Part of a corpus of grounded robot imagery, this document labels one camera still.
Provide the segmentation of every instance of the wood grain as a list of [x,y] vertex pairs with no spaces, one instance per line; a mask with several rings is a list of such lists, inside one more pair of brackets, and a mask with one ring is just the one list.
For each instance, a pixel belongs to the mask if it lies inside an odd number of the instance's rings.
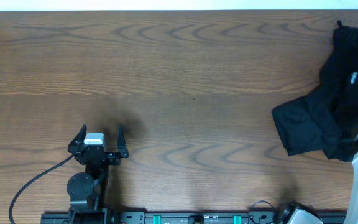
[[[130,158],[107,199],[118,209],[346,209],[351,164],[288,157],[270,114],[318,85],[338,19],[358,27],[358,11],[0,12],[0,223],[82,124],[110,146],[126,127]],[[16,222],[67,210],[83,169],[34,182]]]

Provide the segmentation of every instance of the white logo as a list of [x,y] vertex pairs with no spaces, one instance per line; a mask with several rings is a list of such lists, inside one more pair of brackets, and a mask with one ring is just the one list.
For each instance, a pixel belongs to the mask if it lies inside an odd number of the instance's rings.
[[353,73],[352,73],[351,84],[354,83],[354,81],[355,81],[356,78],[357,78],[357,75],[358,75],[358,72],[353,72]]

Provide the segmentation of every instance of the white wall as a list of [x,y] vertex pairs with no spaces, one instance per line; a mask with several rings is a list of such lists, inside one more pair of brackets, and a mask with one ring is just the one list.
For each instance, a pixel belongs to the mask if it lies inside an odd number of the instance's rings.
[[0,0],[0,11],[358,9],[358,0]]

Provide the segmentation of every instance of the black cloth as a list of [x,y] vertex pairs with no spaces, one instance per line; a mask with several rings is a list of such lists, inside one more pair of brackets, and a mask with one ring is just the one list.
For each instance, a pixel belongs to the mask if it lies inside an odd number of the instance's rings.
[[328,159],[351,161],[358,124],[358,28],[334,30],[334,50],[320,70],[320,86],[284,103],[272,115],[288,155],[323,150]]

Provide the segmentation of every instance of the green strip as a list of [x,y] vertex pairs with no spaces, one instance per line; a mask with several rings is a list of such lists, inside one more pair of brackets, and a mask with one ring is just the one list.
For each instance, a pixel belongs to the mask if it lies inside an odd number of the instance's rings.
[[233,224],[241,224],[241,216],[240,215],[233,216]]
[[160,215],[153,216],[153,224],[161,224],[161,216]]

